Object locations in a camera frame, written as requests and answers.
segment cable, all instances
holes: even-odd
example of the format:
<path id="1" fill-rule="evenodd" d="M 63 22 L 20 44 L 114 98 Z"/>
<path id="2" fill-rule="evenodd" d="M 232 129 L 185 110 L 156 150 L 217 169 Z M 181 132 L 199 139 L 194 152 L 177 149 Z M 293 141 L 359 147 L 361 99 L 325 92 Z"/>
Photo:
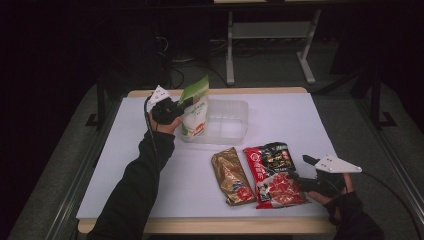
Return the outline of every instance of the cable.
<path id="1" fill-rule="evenodd" d="M 223 50 L 225 50 L 226 46 L 228 45 L 227 40 L 211 40 L 211 42 L 222 42 L 219 46 L 215 47 L 214 49 L 211 49 L 211 55 L 215 55 Z"/>
<path id="2" fill-rule="evenodd" d="M 195 59 L 195 58 L 193 58 L 193 57 L 189 57 L 189 58 L 186 58 L 186 59 L 180 59 L 180 60 L 173 59 L 173 60 L 172 60 L 172 62 L 173 62 L 173 63 L 188 63 L 188 62 L 192 62 L 192 61 L 194 61 L 194 60 L 196 60 L 196 59 Z"/>
<path id="3" fill-rule="evenodd" d="M 251 58 L 259 54 L 263 54 L 264 52 L 260 52 L 258 44 L 254 46 L 249 45 L 246 41 L 240 42 L 238 46 L 233 47 L 233 57 L 235 58 Z"/>
<path id="4" fill-rule="evenodd" d="M 170 68 L 170 70 L 173 70 L 173 71 L 175 71 L 175 72 L 177 72 L 177 73 L 179 73 L 180 75 L 181 75 L 181 82 L 180 82 L 180 84 L 178 84 L 177 86 L 174 86 L 174 83 L 173 83 L 173 81 L 172 81 L 172 78 L 171 78 L 171 80 L 169 81 L 169 84 L 170 84 L 170 87 L 171 88 L 173 88 L 173 89 L 178 89 L 179 87 L 181 87 L 181 85 L 183 85 L 183 83 L 184 83 L 184 80 L 185 80 L 185 77 L 184 77 L 184 73 L 182 73 L 181 71 L 178 71 L 177 69 L 175 69 L 175 68 Z"/>
<path id="5" fill-rule="evenodd" d="M 163 40 L 163 41 L 165 41 L 165 47 L 163 48 L 162 52 L 166 52 L 166 50 L 168 50 L 168 47 L 169 47 L 168 39 L 166 39 L 164 37 L 156 37 L 156 40 Z"/>
<path id="6" fill-rule="evenodd" d="M 218 77 L 221 79 L 221 81 L 225 84 L 225 86 L 227 87 L 227 88 L 230 88 L 231 87 L 231 85 L 228 85 L 227 84 L 227 82 L 225 81 L 225 79 L 221 76 L 221 74 L 219 74 L 219 72 L 217 72 L 215 69 L 213 69 L 213 68 L 211 68 L 211 67 L 206 67 L 206 66 L 201 66 L 201 65 L 194 65 L 194 66 L 178 66 L 179 68 L 190 68 L 190 67 L 192 67 L 192 68 L 195 68 L 195 67 L 197 67 L 197 68 L 206 68 L 206 69 L 208 69 L 208 70 L 210 70 L 210 71 L 212 71 L 212 72 L 214 72 L 216 75 L 218 75 Z"/>
<path id="7" fill-rule="evenodd" d="M 152 138 L 152 143 L 153 143 L 153 150 L 155 153 L 155 162 L 156 164 L 158 164 L 158 151 L 156 148 L 156 143 L 155 143 L 155 138 L 153 137 L 153 130 L 152 130 L 152 123 L 150 122 L 150 116 L 149 116 L 149 112 L 147 112 L 147 102 L 150 100 L 152 96 L 149 96 L 146 98 L 146 100 L 144 101 L 144 118 L 146 120 L 146 125 L 147 125 L 147 129 L 149 130 L 150 133 L 150 137 Z"/>
<path id="8" fill-rule="evenodd" d="M 385 188 L 387 188 L 397 198 L 397 200 L 399 200 L 399 202 L 402 204 L 402 206 L 405 208 L 406 212 L 408 213 L 409 217 L 411 218 L 411 221 L 412 221 L 412 224 L 414 225 L 418 239 L 422 240 L 421 232 L 420 232 L 420 229 L 418 228 L 417 222 L 415 221 L 414 215 L 412 214 L 411 210 L 408 208 L 406 203 L 399 197 L 399 195 L 396 194 L 395 191 L 393 191 L 393 189 L 391 189 L 387 184 L 385 184 L 383 181 L 381 181 L 377 177 L 375 177 L 375 176 L 373 176 L 373 175 L 371 175 L 371 174 L 369 174 L 365 171 L 362 171 L 362 173 L 364 175 L 367 175 L 368 177 L 373 178 L 375 181 L 379 182 L 381 185 L 383 185 Z"/>

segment person's arm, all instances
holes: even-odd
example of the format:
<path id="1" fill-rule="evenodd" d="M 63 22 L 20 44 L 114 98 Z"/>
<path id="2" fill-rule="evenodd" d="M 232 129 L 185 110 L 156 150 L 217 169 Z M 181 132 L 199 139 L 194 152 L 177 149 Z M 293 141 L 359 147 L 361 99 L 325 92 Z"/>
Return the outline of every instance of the person's arm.
<path id="1" fill-rule="evenodd" d="M 144 226 L 158 193 L 160 171 L 174 151 L 172 135 L 181 123 L 171 125 L 152 122 L 157 159 L 149 132 L 139 144 L 139 157 L 128 164 L 122 179 L 109 196 L 87 239 L 141 239 Z"/>
<path id="2" fill-rule="evenodd" d="M 362 201 L 353 189 L 349 174 L 344 174 L 347 192 L 334 199 L 317 192 L 308 195 L 321 203 L 328 211 L 330 222 L 337 227 L 335 240 L 380 240 L 383 230 L 363 211 Z"/>

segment red snack bag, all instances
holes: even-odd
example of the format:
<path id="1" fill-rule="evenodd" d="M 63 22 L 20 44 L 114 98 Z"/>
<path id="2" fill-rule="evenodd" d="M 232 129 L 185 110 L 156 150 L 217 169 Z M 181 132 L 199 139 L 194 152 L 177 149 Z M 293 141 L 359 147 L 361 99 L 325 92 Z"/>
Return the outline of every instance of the red snack bag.
<path id="1" fill-rule="evenodd" d="M 296 170 L 287 144 L 270 143 L 245 148 L 243 152 L 255 178 L 257 209 L 305 203 L 299 184 L 287 173 L 287 169 Z"/>

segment brown snack bag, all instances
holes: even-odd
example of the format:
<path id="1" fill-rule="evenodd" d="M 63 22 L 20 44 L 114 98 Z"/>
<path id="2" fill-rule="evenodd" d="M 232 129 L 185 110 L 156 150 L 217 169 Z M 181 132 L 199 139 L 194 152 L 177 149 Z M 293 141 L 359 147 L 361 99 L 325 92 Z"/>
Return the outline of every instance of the brown snack bag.
<path id="1" fill-rule="evenodd" d="M 214 154 L 212 166 L 228 205 L 237 206 L 256 201 L 234 147 Z"/>

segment white tabletop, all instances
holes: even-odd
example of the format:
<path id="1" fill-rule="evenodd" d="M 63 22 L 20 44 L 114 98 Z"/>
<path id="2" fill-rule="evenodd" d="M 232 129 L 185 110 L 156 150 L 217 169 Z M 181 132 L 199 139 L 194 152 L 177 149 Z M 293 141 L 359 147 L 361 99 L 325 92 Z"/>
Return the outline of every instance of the white tabletop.
<path id="1" fill-rule="evenodd" d="M 227 94 L 209 98 L 245 100 L 249 104 L 247 134 L 235 148 L 251 186 L 254 180 L 242 151 L 245 147 L 285 142 L 300 176 L 310 178 L 315 176 L 315 169 L 303 162 L 302 155 L 336 156 L 309 93 Z M 144 97 L 123 99 L 81 203 L 78 219 L 92 220 L 99 216 L 126 165 L 137 158 L 138 144 L 147 130 L 144 100 Z M 176 148 L 161 172 L 159 194 L 150 219 L 327 217 L 325 209 L 312 201 L 271 210 L 257 210 L 256 203 L 228 206 L 214 175 L 211 158 L 232 146 L 186 143 L 178 131 L 176 136 Z"/>

